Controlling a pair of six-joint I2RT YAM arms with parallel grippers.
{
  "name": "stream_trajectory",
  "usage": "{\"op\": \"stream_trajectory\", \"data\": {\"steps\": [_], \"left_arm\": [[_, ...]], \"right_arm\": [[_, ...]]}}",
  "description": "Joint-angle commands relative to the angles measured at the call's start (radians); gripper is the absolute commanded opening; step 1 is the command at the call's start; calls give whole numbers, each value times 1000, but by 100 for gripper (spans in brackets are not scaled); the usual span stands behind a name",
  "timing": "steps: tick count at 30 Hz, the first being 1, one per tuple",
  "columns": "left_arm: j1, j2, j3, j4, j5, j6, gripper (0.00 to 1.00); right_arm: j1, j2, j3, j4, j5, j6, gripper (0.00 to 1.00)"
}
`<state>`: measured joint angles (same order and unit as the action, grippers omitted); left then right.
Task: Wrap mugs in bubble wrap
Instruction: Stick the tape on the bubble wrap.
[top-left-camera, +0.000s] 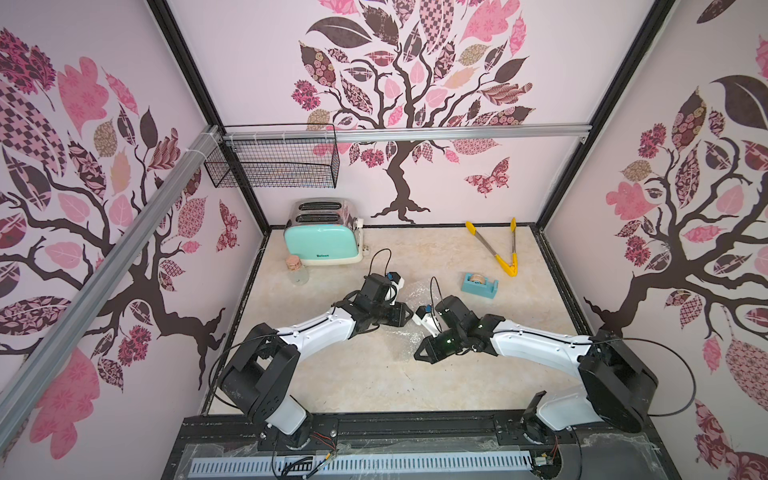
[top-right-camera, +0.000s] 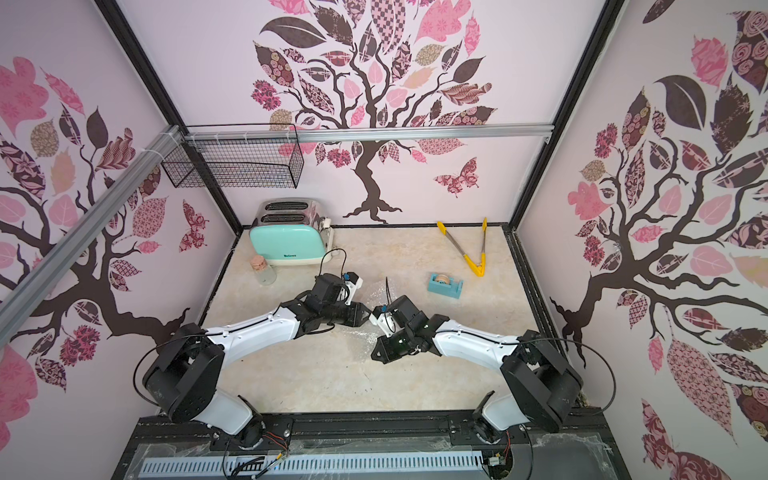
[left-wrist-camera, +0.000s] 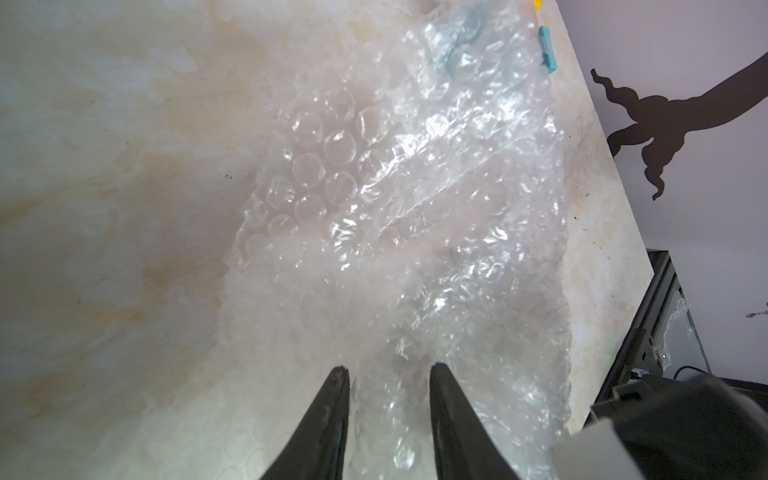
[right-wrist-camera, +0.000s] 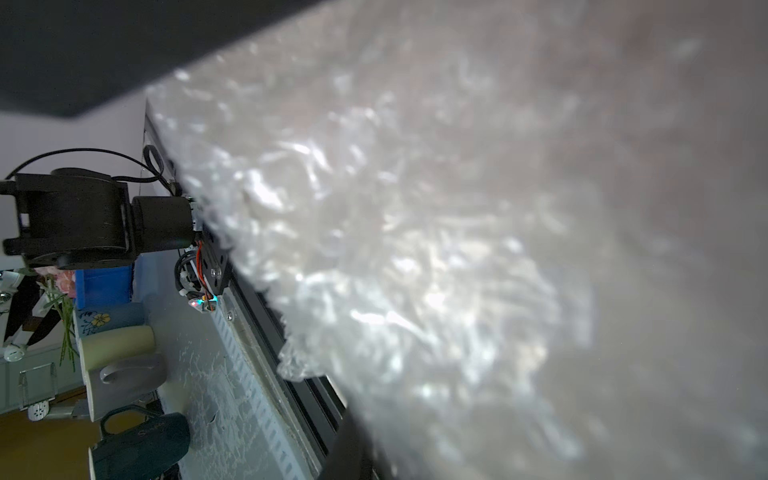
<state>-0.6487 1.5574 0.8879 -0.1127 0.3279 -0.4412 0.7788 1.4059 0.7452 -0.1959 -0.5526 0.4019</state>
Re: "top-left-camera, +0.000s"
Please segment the clear bubble wrap sheet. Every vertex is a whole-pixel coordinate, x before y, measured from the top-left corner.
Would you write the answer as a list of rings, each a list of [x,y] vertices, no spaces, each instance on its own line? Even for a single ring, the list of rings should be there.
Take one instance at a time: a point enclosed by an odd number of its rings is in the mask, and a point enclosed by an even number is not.
[[[398,299],[405,303],[414,313],[421,305],[431,305],[433,309],[442,299],[442,292],[439,281],[432,276],[429,280],[419,280],[412,284],[406,284],[398,293]],[[435,316],[440,321],[443,331],[442,321],[437,313]]]

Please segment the teal tape dispenser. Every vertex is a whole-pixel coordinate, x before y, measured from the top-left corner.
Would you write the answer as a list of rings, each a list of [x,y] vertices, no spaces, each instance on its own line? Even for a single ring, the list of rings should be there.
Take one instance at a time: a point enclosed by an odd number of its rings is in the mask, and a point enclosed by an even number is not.
[[[462,292],[487,299],[494,299],[498,289],[497,280],[491,280],[479,273],[466,273],[461,285]]]

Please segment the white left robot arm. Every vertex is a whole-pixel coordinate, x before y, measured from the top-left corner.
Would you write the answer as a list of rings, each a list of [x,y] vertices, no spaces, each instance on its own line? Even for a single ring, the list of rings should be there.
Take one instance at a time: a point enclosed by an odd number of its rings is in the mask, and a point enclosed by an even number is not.
[[[297,366],[312,355],[382,325],[401,328],[413,311],[397,300],[405,280],[396,272],[370,273],[331,308],[303,323],[274,329],[261,323],[235,346],[215,386],[257,426],[277,429],[290,449],[309,441],[313,415],[288,390]]]

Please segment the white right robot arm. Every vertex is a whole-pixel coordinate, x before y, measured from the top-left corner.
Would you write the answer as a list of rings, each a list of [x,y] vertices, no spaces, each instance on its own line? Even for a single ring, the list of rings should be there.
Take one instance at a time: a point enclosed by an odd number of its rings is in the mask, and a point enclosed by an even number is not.
[[[522,414],[520,428],[543,444],[570,427],[603,422],[639,433],[649,419],[657,377],[624,340],[608,331],[566,335],[526,327],[500,315],[478,317],[456,296],[435,307],[422,305],[413,320],[429,335],[414,353],[438,363],[463,353],[512,357],[549,367],[580,380],[560,392],[540,391]]]

